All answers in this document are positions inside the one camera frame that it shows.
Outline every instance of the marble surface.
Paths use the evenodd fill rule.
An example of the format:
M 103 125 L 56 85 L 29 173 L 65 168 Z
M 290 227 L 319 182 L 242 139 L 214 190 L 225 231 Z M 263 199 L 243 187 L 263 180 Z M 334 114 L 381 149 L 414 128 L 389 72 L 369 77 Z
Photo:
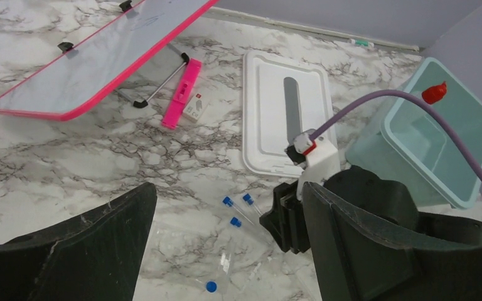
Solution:
M 119 15 L 117 4 L 0 1 L 0 94 L 56 57 L 62 40 L 80 41 Z M 242 56 L 258 49 L 321 65 L 331 82 L 334 111 L 368 92 L 397 87 L 421 57 L 206 18 L 173 44 L 203 62 L 195 91 L 211 103 L 197 124 L 182 120 L 175 131 L 160 126 L 176 83 L 141 110 L 112 94 L 65 123 L 0 116 L 0 243 L 149 181 L 157 185 L 159 199 L 134 300 L 149 300 L 152 293 L 158 300 L 219 300 L 194 280 L 213 273 L 231 239 L 236 247 L 230 300 L 319 300 L 309 252 L 283 254 L 234 231 L 228 226 L 231 213 L 220 204 L 225 195 L 250 192 L 268 209 L 272 188 L 290 181 L 251 174 L 242 164 Z M 145 65 L 123 91 L 147 97 L 157 84 L 152 72 L 154 67 Z M 342 150 L 377 105 L 362 106 L 337 125 L 343 167 Z M 423 210 L 482 220 L 481 201 L 468 211 Z M 169 239 L 176 235 L 183 239 Z

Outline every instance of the white tray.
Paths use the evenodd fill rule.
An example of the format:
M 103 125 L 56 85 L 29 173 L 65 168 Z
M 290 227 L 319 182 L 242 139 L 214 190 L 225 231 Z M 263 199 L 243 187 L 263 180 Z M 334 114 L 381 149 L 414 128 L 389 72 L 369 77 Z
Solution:
M 295 81 L 297 93 L 293 95 Z M 298 177 L 302 169 L 291 162 L 284 149 L 295 134 L 316 129 L 333 116 L 326 70 L 263 51 L 250 51 L 244 58 L 243 83 L 245 165 L 257 174 Z M 337 146 L 334 128 L 324 135 Z

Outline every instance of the test tube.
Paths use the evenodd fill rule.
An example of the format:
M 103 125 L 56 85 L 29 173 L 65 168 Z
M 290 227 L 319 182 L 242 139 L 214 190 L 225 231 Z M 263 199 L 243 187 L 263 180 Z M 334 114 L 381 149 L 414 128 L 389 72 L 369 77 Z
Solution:
M 263 213 L 261 213 L 261 209 L 259 209 L 259 207 L 254 202 L 254 199 L 252 199 L 252 196 L 250 196 L 248 193 L 243 196 L 243 201 L 245 201 L 249 205 L 249 207 L 254 210 L 255 214 L 257 214 L 258 217 L 263 215 Z
M 253 224 L 243 224 L 243 222 L 235 216 L 230 220 L 230 224 L 236 228 L 248 232 L 249 234 L 254 236 L 254 238 L 259 238 L 262 242 L 268 245 L 272 244 L 272 240 L 270 240 L 269 237 L 265 235 L 265 232 L 259 231 L 257 228 L 254 227 Z
M 232 199 L 230 199 L 229 196 L 225 197 L 223 199 L 223 204 L 230 207 L 230 208 L 233 208 L 237 211 L 237 213 L 239 213 L 241 216 L 243 216 L 247 221 L 249 221 L 249 223 L 252 224 L 252 226 L 255 226 L 255 223 L 254 221 L 252 221 L 249 216 L 247 215 L 247 213 L 241 208 L 239 207 L 238 204 L 236 204 Z

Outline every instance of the blue cap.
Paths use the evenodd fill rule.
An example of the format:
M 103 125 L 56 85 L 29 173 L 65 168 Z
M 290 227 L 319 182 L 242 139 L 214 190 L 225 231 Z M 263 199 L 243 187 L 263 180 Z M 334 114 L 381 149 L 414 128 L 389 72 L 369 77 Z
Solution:
M 243 200 L 247 202 L 249 205 L 254 204 L 254 200 L 252 199 L 252 196 L 250 196 L 248 193 L 243 196 Z
M 232 199 L 230 199 L 229 196 L 225 197 L 225 199 L 223 200 L 223 204 L 228 206 L 228 207 L 232 207 L 233 205 L 233 201 Z
M 230 224 L 240 228 L 241 227 L 241 221 L 237 218 L 232 218 L 232 220 L 230 221 Z
M 210 293 L 215 293 L 217 290 L 217 283 L 215 283 L 215 281 L 208 281 L 206 283 L 206 290 Z

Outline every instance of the plastic bin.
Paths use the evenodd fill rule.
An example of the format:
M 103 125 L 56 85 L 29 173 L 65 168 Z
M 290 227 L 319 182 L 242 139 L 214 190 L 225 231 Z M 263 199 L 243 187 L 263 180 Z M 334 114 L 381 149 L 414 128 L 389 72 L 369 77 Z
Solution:
M 482 102 L 434 58 L 426 58 L 399 90 L 417 93 L 446 81 L 432 105 L 462 138 L 482 167 Z M 481 181 L 441 126 L 404 99 L 388 97 L 346 159 L 382 179 L 404 183 L 417 206 L 474 206 Z

